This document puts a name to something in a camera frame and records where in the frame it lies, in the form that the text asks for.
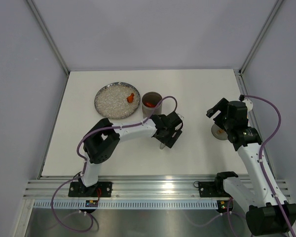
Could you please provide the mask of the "orange chicken drumstick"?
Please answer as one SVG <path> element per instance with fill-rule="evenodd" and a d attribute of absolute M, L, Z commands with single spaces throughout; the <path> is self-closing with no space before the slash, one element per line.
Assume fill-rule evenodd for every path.
<path fill-rule="evenodd" d="M 133 100 L 134 100 L 134 97 L 135 97 L 135 94 L 134 94 L 134 93 L 131 93 L 131 94 L 126 98 L 127 102 L 128 102 L 128 103 L 132 103 Z"/>

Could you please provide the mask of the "grey cylindrical lunch box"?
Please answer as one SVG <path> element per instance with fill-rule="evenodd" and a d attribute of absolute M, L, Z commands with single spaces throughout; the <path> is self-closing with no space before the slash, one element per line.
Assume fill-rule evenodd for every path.
<path fill-rule="evenodd" d="M 148 92 L 142 97 L 143 118 L 148 117 L 152 112 L 156 115 L 162 113 L 162 103 L 157 106 L 162 96 L 157 92 Z"/>

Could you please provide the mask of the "red sausage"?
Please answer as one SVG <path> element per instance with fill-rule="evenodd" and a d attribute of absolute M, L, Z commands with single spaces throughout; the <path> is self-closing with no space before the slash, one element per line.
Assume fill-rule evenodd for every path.
<path fill-rule="evenodd" d="M 148 108 L 155 108 L 155 104 L 151 103 L 151 102 L 144 102 L 144 105 Z"/>

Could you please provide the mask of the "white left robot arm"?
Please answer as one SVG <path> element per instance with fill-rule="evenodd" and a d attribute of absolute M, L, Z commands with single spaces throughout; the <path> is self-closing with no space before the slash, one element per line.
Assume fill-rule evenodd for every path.
<path fill-rule="evenodd" d="M 100 120 L 80 141 L 77 154 L 85 160 L 77 182 L 77 193 L 90 197 L 99 186 L 101 164 L 113 154 L 119 143 L 155 138 L 164 147 L 172 148 L 182 134 L 184 117 L 175 111 L 168 115 L 151 115 L 138 123 L 112 123 Z"/>

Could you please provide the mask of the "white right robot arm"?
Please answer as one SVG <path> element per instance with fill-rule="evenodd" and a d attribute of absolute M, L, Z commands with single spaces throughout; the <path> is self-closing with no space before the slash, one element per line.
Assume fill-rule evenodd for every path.
<path fill-rule="evenodd" d="M 214 190 L 220 196 L 230 195 L 245 212 L 247 226 L 254 236 L 290 233 L 296 236 L 296 204 L 289 203 L 278 187 L 264 154 L 266 142 L 249 126 L 245 95 L 238 101 L 222 98 L 206 116 L 227 134 L 228 141 L 243 161 L 253 190 L 242 184 L 234 172 L 216 175 Z"/>

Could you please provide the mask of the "grey lid with orange strap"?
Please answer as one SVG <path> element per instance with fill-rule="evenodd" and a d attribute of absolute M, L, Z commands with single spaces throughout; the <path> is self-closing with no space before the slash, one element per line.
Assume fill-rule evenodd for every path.
<path fill-rule="evenodd" d="M 212 125 L 211 133 L 218 140 L 225 141 L 228 139 L 227 133 L 223 129 L 219 128 L 216 124 Z"/>

